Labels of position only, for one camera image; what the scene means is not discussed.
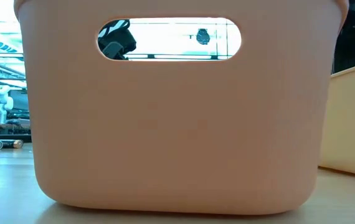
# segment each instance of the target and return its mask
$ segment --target white figurine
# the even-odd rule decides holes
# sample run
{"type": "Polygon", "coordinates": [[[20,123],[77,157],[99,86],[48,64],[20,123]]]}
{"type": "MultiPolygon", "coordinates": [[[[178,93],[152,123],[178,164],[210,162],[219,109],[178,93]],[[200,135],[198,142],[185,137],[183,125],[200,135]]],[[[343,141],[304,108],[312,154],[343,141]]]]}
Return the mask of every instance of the white figurine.
{"type": "Polygon", "coordinates": [[[0,85],[0,124],[6,123],[7,111],[14,106],[14,100],[9,96],[9,92],[8,85],[0,85]]]}

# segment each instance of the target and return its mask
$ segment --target storage bin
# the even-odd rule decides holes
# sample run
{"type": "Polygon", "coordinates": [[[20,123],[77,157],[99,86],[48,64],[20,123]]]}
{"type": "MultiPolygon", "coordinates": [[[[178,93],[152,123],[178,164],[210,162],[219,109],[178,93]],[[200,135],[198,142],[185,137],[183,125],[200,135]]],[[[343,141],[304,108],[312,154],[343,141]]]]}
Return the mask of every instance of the storage bin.
{"type": "Polygon", "coordinates": [[[35,172],[85,208],[259,215],[312,193],[347,1],[16,1],[35,172]],[[109,21],[224,17],[222,62],[112,61],[109,21]]]}
{"type": "Polygon", "coordinates": [[[320,165],[355,173],[355,67],[332,76],[320,165]]]}

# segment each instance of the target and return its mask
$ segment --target wooden table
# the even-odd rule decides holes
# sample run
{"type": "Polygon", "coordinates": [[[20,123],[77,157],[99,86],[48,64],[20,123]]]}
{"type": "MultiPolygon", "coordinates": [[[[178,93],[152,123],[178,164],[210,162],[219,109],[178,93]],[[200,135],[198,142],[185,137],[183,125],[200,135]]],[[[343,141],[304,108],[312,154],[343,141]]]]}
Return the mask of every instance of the wooden table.
{"type": "Polygon", "coordinates": [[[299,210],[263,217],[87,210],[55,203],[37,185],[32,147],[0,151],[0,223],[355,223],[355,175],[320,170],[313,196],[299,210]]]}

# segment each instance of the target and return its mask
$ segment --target metal rod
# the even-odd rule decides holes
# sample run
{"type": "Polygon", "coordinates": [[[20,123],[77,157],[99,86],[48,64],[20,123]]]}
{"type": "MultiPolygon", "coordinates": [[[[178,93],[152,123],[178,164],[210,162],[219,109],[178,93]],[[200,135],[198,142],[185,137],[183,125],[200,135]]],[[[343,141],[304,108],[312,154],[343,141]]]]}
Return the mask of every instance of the metal rod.
{"type": "Polygon", "coordinates": [[[26,75],[26,74],[24,74],[24,73],[22,73],[22,72],[19,72],[19,71],[17,71],[17,70],[14,70],[14,69],[12,69],[12,68],[6,67],[6,66],[1,65],[1,64],[0,64],[0,68],[3,68],[3,69],[5,69],[5,70],[7,70],[7,71],[9,71],[9,72],[12,72],[12,73],[15,73],[15,74],[18,74],[18,75],[22,75],[23,77],[26,75]]]}
{"type": "Polygon", "coordinates": [[[0,53],[0,57],[10,57],[10,58],[23,58],[23,54],[16,54],[16,53],[0,53]]]}
{"type": "Polygon", "coordinates": [[[25,78],[0,78],[0,80],[26,81],[25,78]]]}

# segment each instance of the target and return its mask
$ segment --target bin rim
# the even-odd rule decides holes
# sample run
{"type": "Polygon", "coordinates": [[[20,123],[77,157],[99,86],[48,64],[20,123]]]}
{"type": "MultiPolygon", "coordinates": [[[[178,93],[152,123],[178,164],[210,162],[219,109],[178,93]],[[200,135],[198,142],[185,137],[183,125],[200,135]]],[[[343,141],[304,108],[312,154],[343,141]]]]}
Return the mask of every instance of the bin rim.
{"type": "MultiPolygon", "coordinates": [[[[27,1],[31,1],[31,0],[14,0],[14,13],[17,17],[18,20],[18,12],[20,10],[20,7],[22,6],[22,4],[24,4],[27,1]]],[[[348,10],[349,10],[349,0],[335,0],[341,10],[342,13],[342,18],[341,18],[341,26],[339,28],[339,30],[342,29],[342,26],[345,23],[346,20],[346,16],[348,14],[348,10]]]]}

